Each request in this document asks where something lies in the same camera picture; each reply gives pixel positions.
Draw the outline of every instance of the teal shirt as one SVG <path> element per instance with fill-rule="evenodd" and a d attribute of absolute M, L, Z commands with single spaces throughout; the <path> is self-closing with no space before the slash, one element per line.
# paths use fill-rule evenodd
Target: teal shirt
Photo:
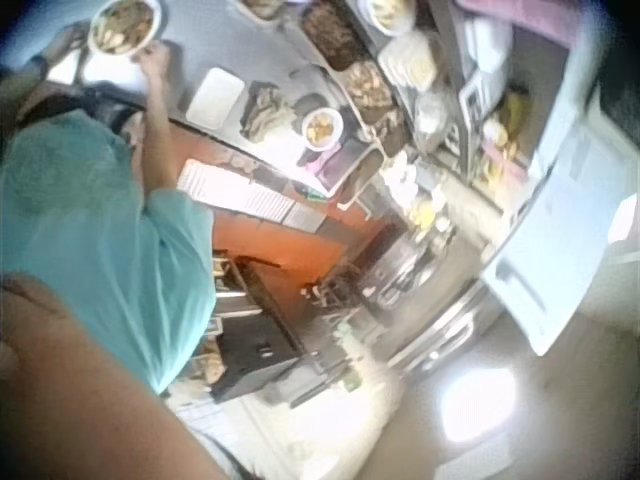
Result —
<path fill-rule="evenodd" d="M 146 201 L 127 145 L 81 111 L 9 143 L 0 268 L 46 283 L 154 391 L 178 375 L 215 304 L 212 212 L 177 190 Z"/>

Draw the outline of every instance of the steel prep table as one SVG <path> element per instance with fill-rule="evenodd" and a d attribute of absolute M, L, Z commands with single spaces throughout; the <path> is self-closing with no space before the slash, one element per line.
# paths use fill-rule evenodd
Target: steel prep table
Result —
<path fill-rule="evenodd" d="M 348 102 L 314 67 L 313 54 L 295 46 L 276 28 L 258 26 L 235 8 L 235 0 L 160 0 L 163 20 L 158 37 L 172 48 L 168 74 L 171 85 L 169 116 L 174 123 L 198 130 L 234 149 L 261 160 L 287 177 L 317 191 L 326 189 L 296 163 L 307 152 L 302 137 L 292 129 L 272 132 L 260 144 L 241 134 L 249 88 L 253 82 L 275 84 L 293 105 L 305 97 L 321 97 L 326 106 L 349 110 Z M 105 0 L 42 0 L 23 16 L 2 45 L 0 64 L 19 68 L 65 25 L 90 19 Z M 77 68 L 77 56 L 67 67 Z M 185 113 L 206 73 L 214 67 L 231 72 L 245 82 L 245 89 L 222 128 L 210 131 L 192 124 Z M 144 104 L 145 80 L 127 59 L 90 55 L 80 78 L 85 86 L 134 105 Z M 361 158 L 355 158 L 353 171 Z"/>

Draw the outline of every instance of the plate of food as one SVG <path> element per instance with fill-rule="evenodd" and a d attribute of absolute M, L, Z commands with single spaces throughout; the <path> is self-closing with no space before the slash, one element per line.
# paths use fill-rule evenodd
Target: plate of food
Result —
<path fill-rule="evenodd" d="M 398 37 L 413 28 L 415 0 L 360 0 L 365 19 L 389 37 Z"/>
<path fill-rule="evenodd" d="M 344 121 L 333 108 L 319 108 L 304 117 L 302 136 L 307 148 L 322 152 L 333 147 L 342 135 Z"/>
<path fill-rule="evenodd" d="M 112 0 L 91 21 L 89 48 L 101 55 L 132 57 L 158 32 L 161 13 L 156 0 Z"/>

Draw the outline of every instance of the man's arm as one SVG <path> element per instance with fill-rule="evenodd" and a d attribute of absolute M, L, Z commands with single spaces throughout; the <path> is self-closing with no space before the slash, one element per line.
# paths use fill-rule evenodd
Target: man's arm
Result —
<path fill-rule="evenodd" d="M 180 174 L 174 162 L 169 115 L 164 97 L 169 48 L 160 42 L 154 42 L 138 55 L 137 61 L 149 85 L 142 148 L 142 178 L 148 195 L 160 188 L 176 188 Z"/>
<path fill-rule="evenodd" d="M 20 109 L 33 91 L 45 80 L 50 68 L 61 62 L 71 50 L 86 41 L 88 25 L 75 23 L 60 32 L 38 55 L 43 64 L 29 62 L 22 70 L 0 81 L 0 135 L 8 138 L 15 128 Z"/>

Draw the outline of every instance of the black strap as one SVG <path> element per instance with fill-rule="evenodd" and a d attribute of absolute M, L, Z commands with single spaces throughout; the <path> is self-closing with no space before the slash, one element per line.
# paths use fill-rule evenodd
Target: black strap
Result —
<path fill-rule="evenodd" d="M 51 66 L 46 58 L 42 55 L 35 55 L 31 57 L 29 63 L 33 63 L 40 69 L 40 78 L 45 80 L 49 76 L 49 72 L 51 71 Z"/>

